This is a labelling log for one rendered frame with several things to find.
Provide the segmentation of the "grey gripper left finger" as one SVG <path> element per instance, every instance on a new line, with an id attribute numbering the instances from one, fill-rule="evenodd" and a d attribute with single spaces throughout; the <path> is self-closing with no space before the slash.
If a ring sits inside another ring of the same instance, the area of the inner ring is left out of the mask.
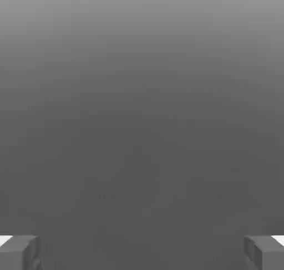
<path id="1" fill-rule="evenodd" d="M 41 239 L 36 235 L 0 235 L 0 270 L 42 270 Z"/>

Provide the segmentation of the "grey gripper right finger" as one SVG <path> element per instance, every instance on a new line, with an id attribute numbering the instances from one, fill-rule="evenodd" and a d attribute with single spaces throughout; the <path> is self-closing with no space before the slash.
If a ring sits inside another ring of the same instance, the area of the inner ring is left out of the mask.
<path id="1" fill-rule="evenodd" d="M 247 270 L 284 270 L 284 235 L 245 236 Z"/>

